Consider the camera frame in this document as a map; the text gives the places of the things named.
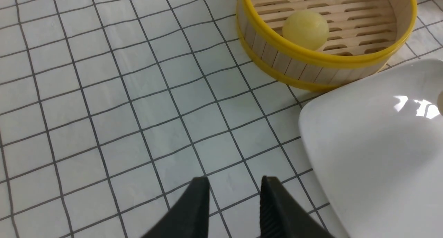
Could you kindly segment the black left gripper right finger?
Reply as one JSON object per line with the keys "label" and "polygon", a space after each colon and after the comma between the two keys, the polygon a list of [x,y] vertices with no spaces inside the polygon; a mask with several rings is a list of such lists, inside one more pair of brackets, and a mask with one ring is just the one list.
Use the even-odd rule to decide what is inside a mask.
{"label": "black left gripper right finger", "polygon": [[293,199],[277,177],[263,176],[260,192],[261,238],[332,238]]}

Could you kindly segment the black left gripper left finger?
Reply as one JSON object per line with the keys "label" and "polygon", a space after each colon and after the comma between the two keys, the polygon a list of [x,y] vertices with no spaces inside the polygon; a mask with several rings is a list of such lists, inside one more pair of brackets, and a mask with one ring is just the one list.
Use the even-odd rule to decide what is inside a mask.
{"label": "black left gripper left finger", "polygon": [[144,238],[207,238],[209,230],[209,179],[195,177],[173,207]]}

